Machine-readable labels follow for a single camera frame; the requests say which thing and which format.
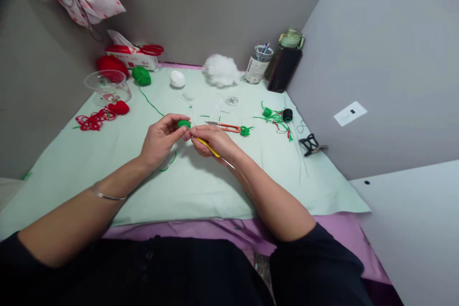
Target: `purple sheet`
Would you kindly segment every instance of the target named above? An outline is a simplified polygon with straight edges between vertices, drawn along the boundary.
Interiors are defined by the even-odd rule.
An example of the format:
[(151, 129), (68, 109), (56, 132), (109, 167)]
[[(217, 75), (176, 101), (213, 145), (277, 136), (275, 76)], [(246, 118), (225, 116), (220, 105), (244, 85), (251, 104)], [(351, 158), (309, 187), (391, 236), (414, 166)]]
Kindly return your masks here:
[[(362, 277), (390, 284), (381, 263), (365, 236), (353, 213), (341, 212), (333, 215), (314, 216), (331, 235), (352, 251), (365, 266)], [(192, 237), (201, 239), (228, 239), (244, 253), (258, 252), (270, 256), (276, 246), (269, 230), (259, 218), (249, 220), (190, 220), (169, 221), (139, 226), (112, 227), (104, 238), (147, 240), (163, 237)]]

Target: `black shirt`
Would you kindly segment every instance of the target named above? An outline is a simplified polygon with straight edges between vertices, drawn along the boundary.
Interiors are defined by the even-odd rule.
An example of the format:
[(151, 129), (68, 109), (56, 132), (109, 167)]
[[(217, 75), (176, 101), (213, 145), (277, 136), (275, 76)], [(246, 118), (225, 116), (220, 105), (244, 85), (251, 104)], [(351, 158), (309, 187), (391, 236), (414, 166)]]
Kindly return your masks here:
[[(319, 224), (271, 255), (277, 305), (371, 305), (359, 259)], [(97, 240), (60, 269), (37, 261), (17, 233), (0, 243), (3, 300), (46, 305), (274, 305), (228, 240)]]

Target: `white stuffing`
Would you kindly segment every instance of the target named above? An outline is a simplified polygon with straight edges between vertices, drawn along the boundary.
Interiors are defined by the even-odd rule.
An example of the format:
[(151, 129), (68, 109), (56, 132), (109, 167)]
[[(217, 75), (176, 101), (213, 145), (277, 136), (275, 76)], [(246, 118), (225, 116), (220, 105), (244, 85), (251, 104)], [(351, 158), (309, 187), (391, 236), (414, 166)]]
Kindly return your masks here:
[(238, 71), (234, 60), (231, 57), (219, 54), (211, 55), (202, 68), (208, 83), (217, 86), (231, 86), (240, 80), (244, 72)]
[(176, 88), (181, 88), (185, 86), (185, 76), (182, 72), (173, 70), (171, 72), (171, 85)]

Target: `hand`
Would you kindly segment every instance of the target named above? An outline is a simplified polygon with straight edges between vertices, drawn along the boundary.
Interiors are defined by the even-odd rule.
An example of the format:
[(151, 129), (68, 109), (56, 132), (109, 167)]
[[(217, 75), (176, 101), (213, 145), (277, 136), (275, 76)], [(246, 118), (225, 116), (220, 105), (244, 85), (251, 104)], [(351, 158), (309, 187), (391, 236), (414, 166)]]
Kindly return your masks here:
[[(214, 156), (214, 154), (210, 151), (210, 149), (200, 142), (197, 137), (206, 140), (209, 145), (212, 147), (214, 151), (224, 157), (226, 160), (230, 162), (236, 159), (238, 155), (241, 153), (243, 154), (242, 149), (239, 148), (237, 144), (226, 134), (222, 129), (217, 126), (213, 125), (202, 125), (202, 126), (195, 126), (191, 128), (185, 134), (184, 140), (188, 141), (191, 138), (193, 145), (197, 152), (204, 156), (210, 157)], [(226, 163), (217, 157), (216, 160), (222, 164), (226, 165)]]
[(152, 171), (161, 165), (173, 144), (188, 131), (187, 126), (177, 127), (180, 120), (190, 118), (185, 115), (167, 114), (148, 128), (139, 159)]

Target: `electrical outlet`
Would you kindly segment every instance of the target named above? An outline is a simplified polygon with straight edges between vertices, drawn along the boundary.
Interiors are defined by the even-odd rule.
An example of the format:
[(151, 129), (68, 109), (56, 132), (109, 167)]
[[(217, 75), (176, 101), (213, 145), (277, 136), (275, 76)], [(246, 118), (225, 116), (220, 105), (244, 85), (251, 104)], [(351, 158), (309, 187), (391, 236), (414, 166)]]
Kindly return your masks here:
[(365, 110), (359, 102), (355, 101), (348, 107), (338, 112), (334, 118), (338, 121), (341, 127), (344, 127), (346, 124), (351, 123), (353, 120), (365, 115), (367, 112), (368, 111)]

